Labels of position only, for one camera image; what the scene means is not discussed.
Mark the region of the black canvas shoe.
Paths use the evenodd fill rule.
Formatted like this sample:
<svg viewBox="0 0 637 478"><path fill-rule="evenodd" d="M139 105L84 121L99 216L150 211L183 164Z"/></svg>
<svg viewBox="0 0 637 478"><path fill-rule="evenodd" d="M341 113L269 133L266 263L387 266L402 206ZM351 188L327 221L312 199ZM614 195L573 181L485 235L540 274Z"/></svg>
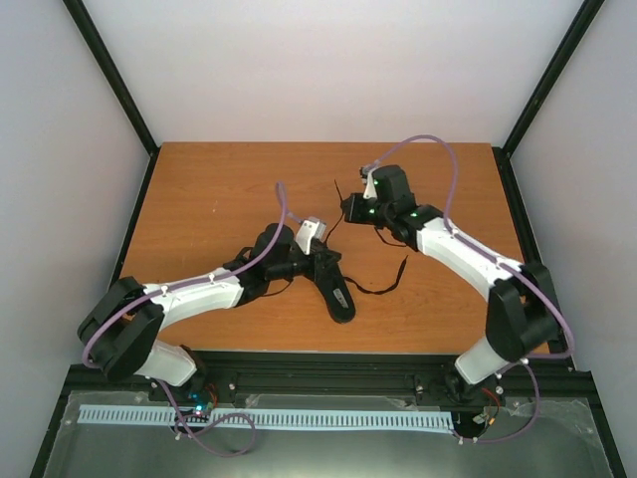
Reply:
<svg viewBox="0 0 637 478"><path fill-rule="evenodd" d="M329 316L336 323L346 324L354 319L355 304L336 262L315 261L306 277L318 288Z"/></svg>

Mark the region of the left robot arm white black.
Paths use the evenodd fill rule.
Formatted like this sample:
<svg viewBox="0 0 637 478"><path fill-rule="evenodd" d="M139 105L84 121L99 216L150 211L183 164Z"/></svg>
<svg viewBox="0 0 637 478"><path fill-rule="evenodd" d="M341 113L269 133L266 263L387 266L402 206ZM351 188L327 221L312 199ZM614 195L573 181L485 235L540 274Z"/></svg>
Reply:
<svg viewBox="0 0 637 478"><path fill-rule="evenodd" d="M161 341L164 329L201 314L245 306L267 296L272 282L310 280L328 315L338 324L355 316L355 305L338 262L322 239L324 225L311 218L299 230L272 223L231 261L212 272L164 284L115 281L84 318L78 337L83 359L109 381L134 375L162 381L185 400L200 398L210 386L205 364L187 346Z"/></svg>

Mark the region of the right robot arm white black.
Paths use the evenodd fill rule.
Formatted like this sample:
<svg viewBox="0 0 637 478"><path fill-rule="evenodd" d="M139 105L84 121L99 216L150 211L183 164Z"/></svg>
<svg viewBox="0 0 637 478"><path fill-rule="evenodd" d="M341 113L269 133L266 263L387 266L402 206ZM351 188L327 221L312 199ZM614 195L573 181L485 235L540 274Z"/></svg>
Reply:
<svg viewBox="0 0 637 478"><path fill-rule="evenodd" d="M363 191L341 202L345 221L388 230L397 242L457 274L487 303L484 335L444 375L452 401L470 401L488 378L532 357L558 335L573 346L542 263L503 256L464 233L446 211L418 204L405 171L397 165L367 165L360 176Z"/></svg>

